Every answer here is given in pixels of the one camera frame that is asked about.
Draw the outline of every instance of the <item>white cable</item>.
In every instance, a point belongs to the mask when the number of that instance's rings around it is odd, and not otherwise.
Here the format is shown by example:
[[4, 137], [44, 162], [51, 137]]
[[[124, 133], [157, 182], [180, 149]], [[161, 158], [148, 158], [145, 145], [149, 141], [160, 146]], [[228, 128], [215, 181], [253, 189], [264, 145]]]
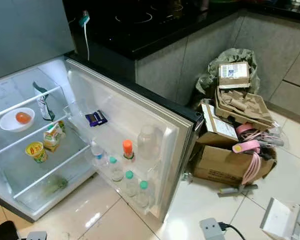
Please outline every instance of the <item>white cable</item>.
[[89, 61], [89, 59], [90, 59], [90, 52], [89, 52], [89, 45], [88, 45], [88, 39], [87, 39], [86, 23], [84, 23], [83, 28], [84, 28], [84, 38], [85, 38], [85, 44], [86, 44], [86, 51], [87, 51], [87, 55], [88, 55], [87, 59]]

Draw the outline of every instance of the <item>open refrigerator door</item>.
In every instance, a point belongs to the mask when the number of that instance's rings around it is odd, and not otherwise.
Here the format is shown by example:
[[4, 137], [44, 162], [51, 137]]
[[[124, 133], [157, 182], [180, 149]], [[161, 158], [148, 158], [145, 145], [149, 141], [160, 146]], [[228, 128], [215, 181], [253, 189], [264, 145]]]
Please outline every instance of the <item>open refrigerator door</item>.
[[[0, 121], [21, 107], [34, 112], [27, 128], [13, 132], [0, 123], [4, 207], [36, 221], [98, 172], [136, 210], [163, 221], [195, 142], [195, 123], [63, 57], [0, 79]], [[98, 110], [107, 122], [90, 126], [86, 115]], [[50, 148], [44, 136], [56, 124], [64, 125], [65, 137]], [[133, 158], [124, 157], [125, 140]], [[38, 142], [45, 146], [42, 161], [27, 151]]]

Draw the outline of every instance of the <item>plastic bag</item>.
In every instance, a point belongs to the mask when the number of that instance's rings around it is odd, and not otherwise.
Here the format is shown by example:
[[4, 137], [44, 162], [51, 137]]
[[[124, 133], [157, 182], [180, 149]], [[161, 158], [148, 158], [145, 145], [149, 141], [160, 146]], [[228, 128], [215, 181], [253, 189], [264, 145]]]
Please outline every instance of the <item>plastic bag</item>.
[[244, 48], [230, 48], [222, 52], [216, 59], [208, 64], [207, 72], [203, 73], [198, 78], [195, 88], [199, 92], [206, 94], [206, 89], [209, 88], [212, 83], [218, 81], [219, 64], [237, 62], [247, 62], [249, 64], [250, 87], [248, 89], [248, 92], [257, 94], [260, 87], [260, 78], [257, 75], [258, 65], [256, 62], [255, 53], [252, 50]]

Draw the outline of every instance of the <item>plastic bottle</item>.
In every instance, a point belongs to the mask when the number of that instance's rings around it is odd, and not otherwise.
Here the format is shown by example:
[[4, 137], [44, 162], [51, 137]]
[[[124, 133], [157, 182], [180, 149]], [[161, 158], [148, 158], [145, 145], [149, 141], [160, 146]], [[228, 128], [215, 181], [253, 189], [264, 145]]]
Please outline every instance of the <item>plastic bottle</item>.
[[113, 156], [109, 157], [109, 167], [110, 167], [111, 179], [114, 182], [120, 182], [124, 177], [124, 172], [122, 170], [121, 164]]
[[133, 197], [138, 191], [138, 180], [132, 171], [125, 173], [125, 192], [129, 197]]
[[107, 160], [104, 156], [105, 151], [94, 140], [91, 141], [91, 152], [95, 157], [94, 161], [98, 167], [104, 168], [107, 166]]
[[151, 125], [145, 125], [141, 128], [137, 140], [138, 156], [145, 160], [152, 160], [158, 155], [157, 136], [155, 128]]
[[149, 194], [148, 194], [148, 182], [141, 181], [139, 194], [137, 196], [137, 202], [140, 207], [146, 208], [149, 204]]
[[122, 143], [123, 146], [123, 156], [124, 158], [130, 160], [131, 162], [135, 161], [135, 153], [133, 151], [133, 144], [132, 141], [127, 139], [124, 140]]

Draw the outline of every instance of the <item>cardboard box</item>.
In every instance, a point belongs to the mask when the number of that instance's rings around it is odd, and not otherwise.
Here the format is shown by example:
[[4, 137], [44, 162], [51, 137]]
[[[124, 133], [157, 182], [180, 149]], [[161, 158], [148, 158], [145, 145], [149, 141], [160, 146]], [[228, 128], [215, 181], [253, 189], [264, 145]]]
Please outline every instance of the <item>cardboard box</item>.
[[[198, 178], [237, 186], [241, 183], [252, 155], [234, 153], [227, 149], [204, 146], [203, 153], [197, 154], [198, 159], [193, 175]], [[261, 158], [261, 168], [253, 181], [265, 177], [277, 164], [276, 159]]]
[[219, 88], [248, 88], [249, 65], [247, 62], [222, 63], [219, 65]]
[[201, 104], [207, 132], [199, 137], [197, 143], [228, 148], [238, 142], [235, 128], [215, 115], [215, 107]]

